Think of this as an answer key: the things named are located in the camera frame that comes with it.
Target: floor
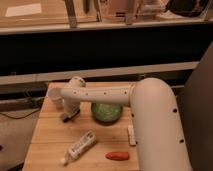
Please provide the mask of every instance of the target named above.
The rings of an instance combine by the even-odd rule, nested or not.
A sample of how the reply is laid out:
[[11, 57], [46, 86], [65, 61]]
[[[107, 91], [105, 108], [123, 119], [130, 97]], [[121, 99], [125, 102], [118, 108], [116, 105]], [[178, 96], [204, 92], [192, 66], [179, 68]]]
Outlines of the floor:
[[[38, 110], [13, 102], [0, 101], [0, 112], [21, 117]], [[6, 171], [24, 162], [38, 115], [39, 111], [18, 120], [0, 115], [0, 171]]]

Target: green ceramic bowl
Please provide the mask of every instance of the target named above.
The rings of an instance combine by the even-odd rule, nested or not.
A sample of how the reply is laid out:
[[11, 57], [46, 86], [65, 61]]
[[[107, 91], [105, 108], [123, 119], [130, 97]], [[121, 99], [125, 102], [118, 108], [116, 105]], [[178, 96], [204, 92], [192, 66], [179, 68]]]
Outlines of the green ceramic bowl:
[[91, 110], [93, 117], [101, 122], [115, 122], [122, 114], [123, 107], [113, 104], [92, 103]]

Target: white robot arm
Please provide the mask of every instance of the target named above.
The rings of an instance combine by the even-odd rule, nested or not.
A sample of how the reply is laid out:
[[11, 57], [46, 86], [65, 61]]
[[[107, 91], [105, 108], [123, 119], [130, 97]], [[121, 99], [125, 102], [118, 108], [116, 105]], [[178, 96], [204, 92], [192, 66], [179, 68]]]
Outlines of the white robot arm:
[[84, 80], [74, 77], [61, 96], [69, 111], [80, 101], [130, 106], [141, 171], [192, 171], [176, 98], [162, 80], [85, 88]]

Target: wooden table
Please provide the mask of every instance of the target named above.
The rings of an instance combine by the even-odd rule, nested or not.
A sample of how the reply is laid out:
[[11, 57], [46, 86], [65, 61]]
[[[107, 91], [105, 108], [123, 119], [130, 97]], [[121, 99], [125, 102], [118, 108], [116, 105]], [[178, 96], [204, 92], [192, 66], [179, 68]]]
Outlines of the wooden table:
[[[124, 82], [87, 83], [88, 87], [126, 85]], [[49, 88], [62, 87], [64, 83], [51, 83]], [[82, 102], [81, 112], [73, 121], [63, 123], [59, 116], [63, 112], [56, 109], [48, 97], [34, 131], [33, 138], [24, 164], [24, 171], [137, 171], [139, 170], [136, 147], [129, 146], [127, 126], [131, 125], [130, 109], [124, 107], [118, 122], [105, 126], [92, 118], [91, 103]], [[88, 130], [94, 131], [98, 143], [81, 158], [66, 167], [60, 159], [67, 148]], [[112, 161], [105, 158], [110, 151], [128, 151], [127, 161]]]

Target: orange carrot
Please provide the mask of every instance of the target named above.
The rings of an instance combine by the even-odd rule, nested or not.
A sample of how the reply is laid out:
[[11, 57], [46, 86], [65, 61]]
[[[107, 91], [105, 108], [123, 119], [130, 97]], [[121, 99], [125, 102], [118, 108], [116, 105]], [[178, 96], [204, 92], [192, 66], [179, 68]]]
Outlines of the orange carrot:
[[129, 160], [129, 153], [128, 152], [109, 152], [105, 155], [106, 158], [110, 160], [117, 160], [117, 161], [123, 161], [123, 160]]

